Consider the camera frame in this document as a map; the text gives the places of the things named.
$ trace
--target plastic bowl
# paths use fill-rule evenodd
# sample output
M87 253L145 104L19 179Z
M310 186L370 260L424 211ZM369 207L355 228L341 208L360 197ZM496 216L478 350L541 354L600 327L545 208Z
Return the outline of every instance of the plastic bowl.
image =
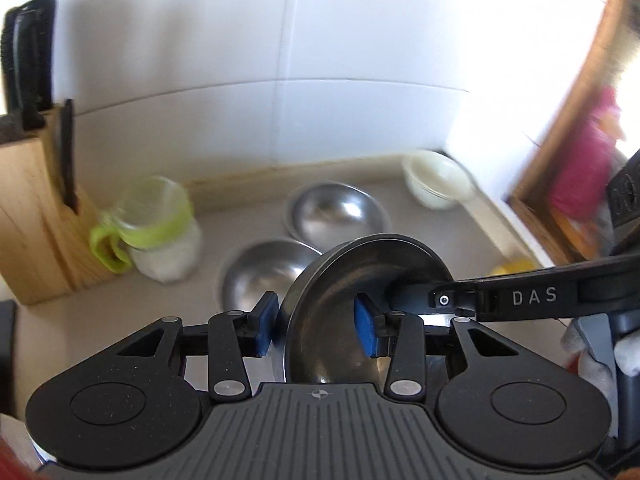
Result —
M440 153L427 150L409 153L402 160L402 169L409 191L429 208L449 209L475 195L467 172Z

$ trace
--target gray plastic part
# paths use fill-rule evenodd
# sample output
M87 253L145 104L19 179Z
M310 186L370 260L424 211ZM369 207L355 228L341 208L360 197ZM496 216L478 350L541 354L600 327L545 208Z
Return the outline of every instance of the gray plastic part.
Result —
M372 384L264 384L257 396L210 412L196 437L167 457L117 472L49 463L52 480L595 480L587 463L515 473L475 462L450 445L415 404L384 399Z
M616 357L613 353L613 341L611 339L611 327L607 314L593 314L581 316L575 321L576 327L582 337L591 357L604 364L613 378L613 391L606 395L611 408L611 427L609 436L618 436L618 372L616 370Z

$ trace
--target wooden knife block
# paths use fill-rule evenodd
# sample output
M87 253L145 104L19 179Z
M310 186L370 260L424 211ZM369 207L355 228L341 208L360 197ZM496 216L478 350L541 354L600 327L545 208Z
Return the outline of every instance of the wooden knife block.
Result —
M53 145L59 112L46 112L46 126L27 139L0 145L0 274L27 305L114 276L89 250L94 205L81 189L77 213L62 201Z

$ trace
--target metal bowl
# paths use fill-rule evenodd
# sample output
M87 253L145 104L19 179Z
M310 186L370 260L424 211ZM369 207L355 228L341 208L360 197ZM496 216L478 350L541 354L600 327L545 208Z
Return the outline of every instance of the metal bowl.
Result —
M379 383L385 371L365 355L353 324L353 298L369 294L383 310L387 287L401 276L452 280L442 260L408 236L378 234L323 254L289 289L276 321L276 380Z
M289 238L243 249L225 266L220 286L222 309L248 312L268 290L282 302L291 284L319 255L313 247Z
M364 191L325 182L294 193L287 201L285 225L296 240L324 253L341 243L387 232L391 222Z

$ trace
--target pink object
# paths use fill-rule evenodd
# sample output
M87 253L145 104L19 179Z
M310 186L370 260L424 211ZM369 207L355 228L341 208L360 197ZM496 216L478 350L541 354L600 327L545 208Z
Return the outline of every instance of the pink object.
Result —
M549 193L551 205L574 220L592 219L604 198L616 149L616 138L599 127L600 118L607 112L620 116L616 90L611 86L603 88L598 103L580 127Z

